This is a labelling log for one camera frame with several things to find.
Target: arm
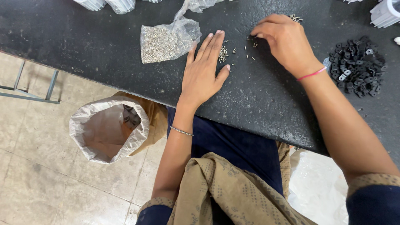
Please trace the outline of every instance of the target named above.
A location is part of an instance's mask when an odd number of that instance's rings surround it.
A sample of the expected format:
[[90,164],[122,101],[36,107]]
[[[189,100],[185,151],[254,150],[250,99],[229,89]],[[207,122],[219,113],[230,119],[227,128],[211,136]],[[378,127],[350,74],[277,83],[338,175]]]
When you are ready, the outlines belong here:
[[[324,67],[314,56],[303,27],[288,16],[267,16],[251,34],[265,38],[271,53],[296,78]],[[377,136],[326,71],[302,79],[300,83],[317,116],[328,152],[342,169],[347,183],[368,173],[400,176]]]
[[[197,108],[217,93],[229,75],[226,65],[215,76],[218,56],[225,32],[218,30],[209,34],[200,47],[196,59],[193,48],[188,54],[182,81],[182,93],[176,106],[172,126],[193,133],[193,117]],[[162,154],[154,182],[152,198],[167,197],[176,200],[179,186],[192,150],[192,136],[171,129]]]

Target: bangle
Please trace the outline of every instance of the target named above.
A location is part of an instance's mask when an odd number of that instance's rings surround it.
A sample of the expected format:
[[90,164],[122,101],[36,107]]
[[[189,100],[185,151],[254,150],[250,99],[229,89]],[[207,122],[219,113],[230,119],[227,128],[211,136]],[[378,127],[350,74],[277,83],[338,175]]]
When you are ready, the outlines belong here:
[[186,133],[186,132],[184,132],[184,131],[178,130],[178,129],[176,129],[175,127],[170,126],[170,128],[171,128],[171,129],[174,129],[174,130],[176,130],[176,131],[178,131],[178,132],[181,132],[182,134],[194,136],[193,134],[189,134],[189,133]]
[[309,74],[309,75],[300,77],[299,79],[297,79],[297,81],[300,81],[300,80],[302,80],[302,79],[304,79],[304,78],[306,78],[306,77],[309,77],[309,76],[313,76],[313,75],[319,74],[320,72],[322,72],[322,71],[324,71],[324,70],[326,70],[326,66],[325,66],[324,68],[322,68],[321,70],[318,70],[318,71],[315,72],[315,73],[312,73],[312,74]]

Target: person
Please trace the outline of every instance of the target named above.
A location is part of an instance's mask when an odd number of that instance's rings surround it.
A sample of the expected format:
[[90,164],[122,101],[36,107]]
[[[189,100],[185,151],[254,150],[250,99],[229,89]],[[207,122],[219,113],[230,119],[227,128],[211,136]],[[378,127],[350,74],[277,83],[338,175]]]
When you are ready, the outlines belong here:
[[[272,14],[251,35],[267,40],[272,55],[307,92],[329,154],[349,185],[349,224],[398,224],[400,172],[322,71],[303,27]],[[315,224],[284,197],[275,141],[194,115],[229,75],[226,65],[215,76],[224,36],[221,30],[209,34],[196,57],[195,48],[188,54],[176,110],[168,109],[171,128],[152,197],[138,213],[137,225]]]

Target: silver bangle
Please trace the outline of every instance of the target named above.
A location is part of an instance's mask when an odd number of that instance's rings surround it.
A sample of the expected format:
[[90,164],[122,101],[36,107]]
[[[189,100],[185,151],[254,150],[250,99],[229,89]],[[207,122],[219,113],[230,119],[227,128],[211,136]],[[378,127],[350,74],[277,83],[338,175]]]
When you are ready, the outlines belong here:
[[176,129],[175,127],[170,126],[170,128],[171,128],[171,129],[174,129],[174,130],[176,130],[176,131],[178,131],[178,132],[181,132],[182,134],[194,136],[193,134],[189,134],[189,133],[186,133],[186,132],[184,132],[184,131],[178,130],[178,129]]

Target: beige scarf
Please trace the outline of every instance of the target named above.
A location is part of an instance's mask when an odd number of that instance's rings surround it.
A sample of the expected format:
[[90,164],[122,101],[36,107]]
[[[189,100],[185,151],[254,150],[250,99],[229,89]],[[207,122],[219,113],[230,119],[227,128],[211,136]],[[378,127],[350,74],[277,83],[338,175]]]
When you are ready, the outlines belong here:
[[168,225],[211,225],[211,197],[236,225],[315,225],[257,175],[214,153],[188,162]]

